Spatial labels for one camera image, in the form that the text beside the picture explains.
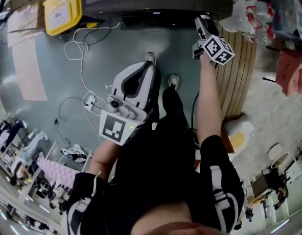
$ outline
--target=red fabric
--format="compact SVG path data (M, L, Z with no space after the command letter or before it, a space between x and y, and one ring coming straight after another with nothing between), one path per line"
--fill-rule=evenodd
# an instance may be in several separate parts
M286 96L295 92L302 94L301 52L291 49L280 51L276 83L282 87L282 92Z

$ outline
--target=pink cloth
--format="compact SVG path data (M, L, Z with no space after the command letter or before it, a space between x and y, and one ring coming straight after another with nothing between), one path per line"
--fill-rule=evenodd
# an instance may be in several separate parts
M57 162L45 159L43 153L40 153L37 164L41 168L41 170L51 178L52 182L56 182L57 186L59 184L62 184L64 186L72 188L74 177L77 173L80 172L70 169Z
M280 51L276 83L282 87L282 92L286 96L295 92L302 94L301 52L291 49Z

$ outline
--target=yellow bin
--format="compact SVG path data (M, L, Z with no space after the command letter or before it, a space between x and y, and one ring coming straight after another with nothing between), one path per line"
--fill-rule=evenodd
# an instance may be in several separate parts
M48 35L60 34L76 26L82 18L81 0L46 0L43 5Z

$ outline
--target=gray floor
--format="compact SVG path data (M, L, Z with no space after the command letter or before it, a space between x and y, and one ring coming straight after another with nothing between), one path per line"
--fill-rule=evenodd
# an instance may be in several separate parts
M88 41L94 42L102 34L105 34L103 30L96 32ZM11 48L0 43L0 95L6 110L26 120L31 130L38 128L45 131L50 142L58 141L63 146L54 126L58 107L66 97L83 98L87 92L80 79L80 61L70 61L64 55L64 44L71 40L72 35L65 38L67 41L43 34L35 39L41 77L48 97L46 102L23 100L15 76ZM84 60L83 78L91 90L106 98L110 93L106 85L113 83L114 76L127 66L144 61L145 54L152 51L158 57L157 66L162 74L161 92L167 86L171 74L180 76L178 93L189 121L192 102L199 90L199 61L192 59L192 44L197 38L196 30L114 29L104 41L90 47ZM68 46L67 52L71 57L80 56L76 46ZM160 108L161 116L164 116L161 99ZM66 122L59 122L58 128L63 137L90 150L100 144L86 119L81 102L75 99L67 100L61 108L61 114L67 118ZM99 118L89 114L98 129Z
M103 33L94 33L88 41L94 41ZM114 76L125 67L143 61L144 55L153 51L158 57L158 68L162 73L161 91L171 74L180 76L178 93L190 121L192 102L199 89L199 62L191 57L191 47L196 39L195 30L115 29L104 41L90 47L84 60L84 80L91 90L106 98L110 92L106 85L113 83ZM37 128L45 131L50 139L49 146L54 141L65 146L54 126L60 103L66 97L82 98L86 93L80 79L80 61L69 61L64 55L63 47L67 41L46 34L35 39L42 81L48 97L46 102L23 100L11 49L0 43L0 95L3 104L7 111L16 113L17 118L26 120L30 130ZM76 46L68 47L67 51L71 56L80 56ZM277 53L263 52L261 49L257 52L250 90L243 106L243 111L253 119L255 131L247 148L233 161L241 178L256 176L270 163L267 151L273 144L279 142L285 150L295 154L296 146L302 139L302 95L285 97L278 85L262 80L265 70L276 70L277 61ZM161 116L164 116L161 98L159 101ZM100 144L79 101L67 100L61 114L67 118L66 122L59 122L58 128L63 137L90 150ZM99 118L91 114L90 118L98 128ZM53 154L53 159L59 157L59 153Z

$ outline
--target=white plastic bag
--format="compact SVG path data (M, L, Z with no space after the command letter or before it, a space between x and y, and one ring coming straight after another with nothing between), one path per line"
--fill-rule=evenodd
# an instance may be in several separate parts
M228 32L255 33L253 25L249 22L247 6L244 0L239 0L233 5L232 16L219 21L220 25Z

